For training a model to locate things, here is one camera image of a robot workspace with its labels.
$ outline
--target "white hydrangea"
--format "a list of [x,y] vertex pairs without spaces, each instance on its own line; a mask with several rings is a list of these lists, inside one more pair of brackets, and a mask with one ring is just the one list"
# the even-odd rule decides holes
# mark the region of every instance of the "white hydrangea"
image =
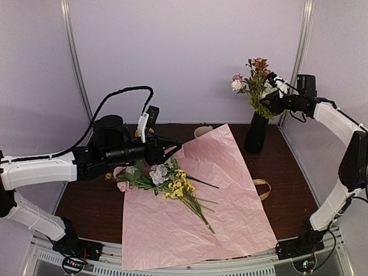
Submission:
[[163,164],[153,165],[151,167],[151,172],[149,172],[149,174],[150,174],[150,177],[151,177],[153,183],[156,186],[159,186],[160,184],[162,184],[163,182],[168,180],[167,167]]

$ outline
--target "pink tissue paper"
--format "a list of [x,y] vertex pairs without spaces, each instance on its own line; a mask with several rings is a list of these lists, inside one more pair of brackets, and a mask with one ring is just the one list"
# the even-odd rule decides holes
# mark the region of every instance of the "pink tissue paper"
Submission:
[[277,244],[246,163],[228,125],[187,142],[175,154],[189,175],[220,189],[192,181],[196,196],[215,210],[203,210],[212,234],[179,201],[152,191],[125,193],[122,269],[146,270],[202,260],[247,256]]

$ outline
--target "flower bouquet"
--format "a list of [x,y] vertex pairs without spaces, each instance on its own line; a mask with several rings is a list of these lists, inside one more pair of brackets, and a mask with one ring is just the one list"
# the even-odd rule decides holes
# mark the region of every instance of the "flower bouquet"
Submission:
[[237,91],[237,94],[247,94],[254,111],[265,119],[272,119],[275,114],[259,102],[266,95],[276,91],[267,81],[267,75],[271,73],[267,59],[261,57],[248,59],[246,66],[250,69],[250,77],[243,79],[240,74],[233,76],[232,91]]
[[115,181],[121,192],[130,191],[131,187],[135,187],[153,190],[155,195],[163,193],[163,200],[178,200],[196,214],[208,229],[214,233],[214,230],[203,215],[202,209],[214,212],[211,208],[204,206],[203,203],[217,204],[217,202],[196,197],[194,193],[196,188],[189,179],[212,187],[216,186],[187,175],[180,168],[176,158],[171,157],[165,164],[152,166],[148,174],[145,173],[145,167],[142,162],[137,162],[131,167],[116,167],[113,173],[106,174],[106,179]]
[[247,94],[250,104],[254,108],[254,114],[251,125],[248,129],[244,149],[253,154],[261,152],[263,143],[266,138],[266,129],[269,119],[272,119],[275,114],[269,111],[259,101],[266,95],[276,91],[267,80],[267,75],[271,73],[268,69],[267,59],[261,57],[257,59],[248,59],[249,78],[235,75],[232,78],[232,91],[237,91],[237,94]]

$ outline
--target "wooden table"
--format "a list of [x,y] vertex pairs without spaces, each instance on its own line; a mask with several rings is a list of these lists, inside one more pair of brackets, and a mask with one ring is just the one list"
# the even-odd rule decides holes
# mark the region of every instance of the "wooden table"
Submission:
[[[198,126],[164,124],[157,125],[155,131],[184,143],[193,139]],[[277,239],[298,236],[303,222],[317,210],[313,195],[276,125],[269,125],[260,154],[243,150],[248,127],[230,125],[252,177],[266,179],[272,186],[270,196],[263,201],[272,229]],[[259,193],[264,192],[262,186],[257,189]],[[69,183],[56,215],[70,219],[80,237],[121,243],[123,204],[124,194],[116,184],[101,176],[92,181]]]

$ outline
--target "tan ribbon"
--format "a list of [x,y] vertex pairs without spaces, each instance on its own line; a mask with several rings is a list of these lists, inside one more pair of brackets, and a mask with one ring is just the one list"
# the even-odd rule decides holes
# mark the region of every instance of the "tan ribbon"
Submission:
[[258,186],[258,185],[264,185],[267,184],[267,186],[269,187],[269,191],[265,192],[264,194],[261,194],[259,196],[260,200],[265,200],[267,197],[269,197],[270,193],[271,193],[271,185],[268,183],[268,181],[264,180],[264,179],[253,179],[254,185]]

